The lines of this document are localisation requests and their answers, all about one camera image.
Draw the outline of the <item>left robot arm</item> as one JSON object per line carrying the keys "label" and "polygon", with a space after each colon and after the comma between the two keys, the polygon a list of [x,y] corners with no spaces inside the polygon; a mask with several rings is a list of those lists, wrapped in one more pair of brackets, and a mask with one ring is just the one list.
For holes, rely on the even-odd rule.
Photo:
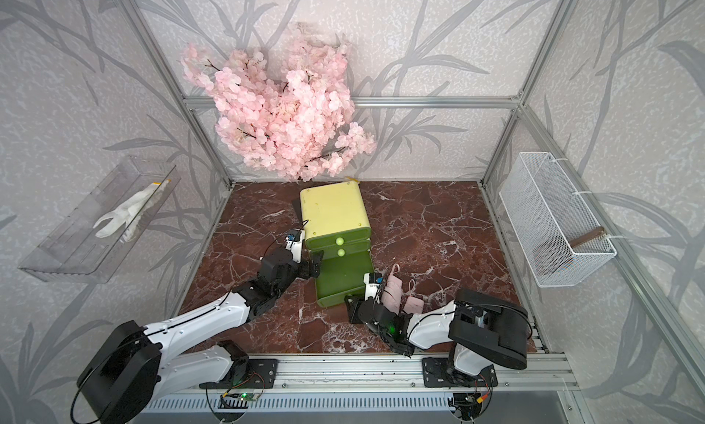
{"label": "left robot arm", "polygon": [[127,423],[161,396],[227,379],[244,364],[237,345],[190,349],[264,315],[295,280],[317,278],[322,258],[279,247],[262,259],[253,280],[214,302],[147,326],[133,320],[117,326],[78,377],[75,396],[86,400],[98,423]]}

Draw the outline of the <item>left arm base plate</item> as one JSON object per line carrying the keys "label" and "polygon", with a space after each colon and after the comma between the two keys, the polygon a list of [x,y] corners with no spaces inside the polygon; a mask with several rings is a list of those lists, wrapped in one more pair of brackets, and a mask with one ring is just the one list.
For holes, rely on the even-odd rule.
{"label": "left arm base plate", "polygon": [[249,359],[247,363],[235,363],[223,379],[214,383],[203,383],[201,389],[272,389],[277,373],[277,359]]}

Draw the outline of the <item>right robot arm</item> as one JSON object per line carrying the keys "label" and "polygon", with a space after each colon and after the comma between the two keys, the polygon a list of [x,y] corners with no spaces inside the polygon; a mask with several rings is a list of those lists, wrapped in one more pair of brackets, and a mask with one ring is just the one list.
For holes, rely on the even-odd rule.
{"label": "right robot arm", "polygon": [[496,297],[461,289],[446,306],[421,314],[394,314],[376,295],[349,295],[345,304],[352,323],[367,326],[396,354],[411,357],[451,342],[451,368],[459,373],[477,376],[492,364],[527,368],[529,314]]}

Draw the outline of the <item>green pink drawer cabinet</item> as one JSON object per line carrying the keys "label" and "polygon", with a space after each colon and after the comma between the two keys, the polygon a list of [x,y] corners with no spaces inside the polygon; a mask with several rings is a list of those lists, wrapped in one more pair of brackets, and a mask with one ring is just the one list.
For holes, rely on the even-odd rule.
{"label": "green pink drawer cabinet", "polygon": [[299,195],[306,222],[305,246],[321,255],[316,278],[321,308],[343,304],[348,295],[365,293],[365,275],[374,271],[372,229],[356,182],[332,183],[304,189]]}

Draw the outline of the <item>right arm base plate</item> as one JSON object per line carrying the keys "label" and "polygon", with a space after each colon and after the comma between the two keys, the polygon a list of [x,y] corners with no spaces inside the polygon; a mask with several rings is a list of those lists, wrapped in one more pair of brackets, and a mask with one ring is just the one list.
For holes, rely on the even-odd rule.
{"label": "right arm base plate", "polygon": [[425,357],[422,359],[422,374],[425,387],[497,387],[499,382],[495,367],[491,364],[478,376],[470,376],[451,367],[449,358]]}

